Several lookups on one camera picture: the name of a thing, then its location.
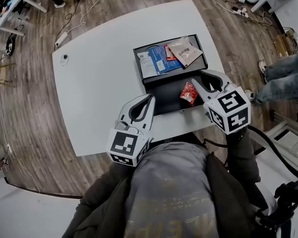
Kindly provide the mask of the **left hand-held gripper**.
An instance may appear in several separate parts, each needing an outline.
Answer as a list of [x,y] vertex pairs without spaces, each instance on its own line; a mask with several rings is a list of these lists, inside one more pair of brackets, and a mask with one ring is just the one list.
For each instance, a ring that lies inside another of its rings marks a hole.
[[138,96],[121,109],[110,129],[106,152],[114,163],[136,167],[153,140],[151,129],[155,109],[152,94]]

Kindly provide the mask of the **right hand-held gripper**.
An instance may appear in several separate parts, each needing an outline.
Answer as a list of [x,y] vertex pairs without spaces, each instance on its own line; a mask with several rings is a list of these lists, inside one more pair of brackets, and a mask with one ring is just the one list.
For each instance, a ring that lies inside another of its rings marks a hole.
[[210,120],[227,135],[248,126],[251,105],[243,89],[229,84],[230,79],[224,73],[210,69],[202,69],[200,73],[202,84],[194,78],[191,82],[203,100]]

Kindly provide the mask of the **small shiny red packet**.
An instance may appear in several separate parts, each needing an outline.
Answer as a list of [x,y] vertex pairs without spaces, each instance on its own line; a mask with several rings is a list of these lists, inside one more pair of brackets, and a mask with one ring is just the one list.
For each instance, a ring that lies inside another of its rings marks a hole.
[[193,84],[187,82],[180,94],[180,99],[187,101],[190,105],[193,105],[197,96],[198,93]]

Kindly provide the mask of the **black drawer box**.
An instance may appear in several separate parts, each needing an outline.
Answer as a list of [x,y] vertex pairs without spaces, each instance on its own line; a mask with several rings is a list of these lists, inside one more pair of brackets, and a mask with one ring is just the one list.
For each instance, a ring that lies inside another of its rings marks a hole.
[[184,67],[182,65],[181,68],[169,71],[168,73],[162,75],[157,74],[157,76],[143,79],[140,60],[137,56],[137,53],[147,52],[151,46],[167,45],[177,39],[178,38],[173,38],[133,49],[136,66],[139,71],[142,84],[145,87],[145,91],[147,94],[152,94],[155,96],[154,114],[156,116],[203,104],[202,99],[197,97],[194,104],[190,105],[187,101],[180,99],[180,94],[185,84],[187,82],[191,83],[192,78],[201,82],[202,74],[200,73],[200,70],[208,69],[208,63],[204,54],[199,56],[188,67]]

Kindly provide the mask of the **beige packet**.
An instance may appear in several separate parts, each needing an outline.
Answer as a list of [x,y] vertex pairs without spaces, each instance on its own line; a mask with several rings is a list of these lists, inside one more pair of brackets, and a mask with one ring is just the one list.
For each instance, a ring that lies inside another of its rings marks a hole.
[[167,45],[184,67],[188,67],[203,52],[191,45],[188,36],[181,37]]

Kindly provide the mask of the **white printed packet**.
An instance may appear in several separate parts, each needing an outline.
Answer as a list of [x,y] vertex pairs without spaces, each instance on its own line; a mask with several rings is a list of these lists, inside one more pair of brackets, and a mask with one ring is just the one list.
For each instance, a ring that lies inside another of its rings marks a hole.
[[157,76],[157,72],[149,52],[137,53],[137,56],[140,60],[143,79]]

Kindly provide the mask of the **red square packet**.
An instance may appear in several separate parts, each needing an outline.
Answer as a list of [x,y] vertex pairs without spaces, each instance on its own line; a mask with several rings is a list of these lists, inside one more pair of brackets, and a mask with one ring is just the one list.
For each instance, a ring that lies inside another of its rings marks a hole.
[[176,56],[171,51],[170,47],[168,45],[164,45],[165,55],[167,61],[174,61],[177,60]]

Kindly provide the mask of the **blue packet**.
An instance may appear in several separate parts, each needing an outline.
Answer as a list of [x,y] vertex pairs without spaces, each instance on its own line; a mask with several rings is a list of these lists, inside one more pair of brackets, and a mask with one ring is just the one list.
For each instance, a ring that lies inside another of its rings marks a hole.
[[165,45],[154,45],[149,47],[147,51],[152,59],[153,66],[158,75],[162,75],[182,67],[182,64],[178,59],[167,60]]

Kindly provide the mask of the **person's left forearm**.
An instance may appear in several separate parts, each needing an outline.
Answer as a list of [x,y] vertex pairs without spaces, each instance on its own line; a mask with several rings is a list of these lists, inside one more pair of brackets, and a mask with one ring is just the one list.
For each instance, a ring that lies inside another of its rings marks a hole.
[[118,163],[112,163],[109,170],[99,177],[86,191],[80,200],[80,205],[94,210],[103,204],[112,194],[118,183],[129,178],[136,168]]

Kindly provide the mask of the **person's right forearm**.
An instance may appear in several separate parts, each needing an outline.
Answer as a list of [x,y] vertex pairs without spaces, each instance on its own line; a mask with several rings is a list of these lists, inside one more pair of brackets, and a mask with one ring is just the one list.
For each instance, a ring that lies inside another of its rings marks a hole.
[[227,162],[231,175],[241,184],[261,181],[256,156],[250,142],[248,128],[226,135]]

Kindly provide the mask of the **white power strip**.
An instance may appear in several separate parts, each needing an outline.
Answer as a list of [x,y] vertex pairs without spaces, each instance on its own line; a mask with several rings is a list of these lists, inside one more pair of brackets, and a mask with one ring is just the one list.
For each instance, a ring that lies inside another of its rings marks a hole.
[[242,16],[242,17],[244,17],[244,18],[248,18],[249,16],[248,16],[248,13],[247,13],[247,9],[246,9],[246,7],[241,7],[241,8],[238,8],[238,7],[236,7],[236,6],[233,6],[232,8],[231,8],[231,11],[232,11],[232,13],[234,13],[234,14],[236,14],[236,15],[240,15],[240,16]]
[[64,40],[68,37],[68,33],[64,32],[56,41],[55,41],[55,46],[58,48]]

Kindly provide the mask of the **cardboard box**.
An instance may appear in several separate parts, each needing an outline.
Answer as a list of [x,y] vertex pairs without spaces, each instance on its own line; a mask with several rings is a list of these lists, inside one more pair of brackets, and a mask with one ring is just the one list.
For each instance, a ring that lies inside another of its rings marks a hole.
[[273,40],[279,57],[298,54],[298,35],[290,29],[284,34],[277,35]]

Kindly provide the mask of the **person's torso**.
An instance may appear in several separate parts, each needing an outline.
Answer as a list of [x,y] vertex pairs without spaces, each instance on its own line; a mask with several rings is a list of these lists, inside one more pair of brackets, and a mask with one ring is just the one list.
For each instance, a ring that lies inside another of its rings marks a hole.
[[241,184],[201,146],[161,144],[99,207],[79,202],[62,238],[265,238],[256,184]]

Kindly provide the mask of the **black harness gear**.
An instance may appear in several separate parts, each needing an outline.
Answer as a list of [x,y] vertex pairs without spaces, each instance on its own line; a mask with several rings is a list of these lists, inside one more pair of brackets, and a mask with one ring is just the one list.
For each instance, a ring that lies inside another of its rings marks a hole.
[[292,217],[298,207],[298,180],[281,184],[272,194],[260,182],[257,187],[262,193],[266,208],[257,209],[254,218],[262,227],[266,238],[291,238]]

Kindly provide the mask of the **white desk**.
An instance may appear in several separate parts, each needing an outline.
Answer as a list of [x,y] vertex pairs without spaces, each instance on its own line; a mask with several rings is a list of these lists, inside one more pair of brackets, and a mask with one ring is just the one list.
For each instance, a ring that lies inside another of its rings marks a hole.
[[21,36],[21,37],[24,36],[24,32],[22,32],[22,31],[18,31],[18,30],[12,29],[12,28],[4,27],[4,23],[12,15],[14,15],[14,17],[16,17],[16,18],[20,18],[21,19],[21,16],[18,16],[17,14],[13,13],[13,10],[15,9],[15,7],[21,1],[28,3],[29,5],[37,8],[38,10],[40,10],[40,11],[42,11],[44,13],[47,12],[47,9],[45,7],[43,7],[42,5],[38,4],[37,2],[34,2],[33,0],[12,0],[11,3],[10,3],[10,6],[8,8],[8,10],[6,12],[4,12],[3,15],[0,17],[0,31],[8,32],[10,34],[15,34],[15,35],[18,35],[18,36]]

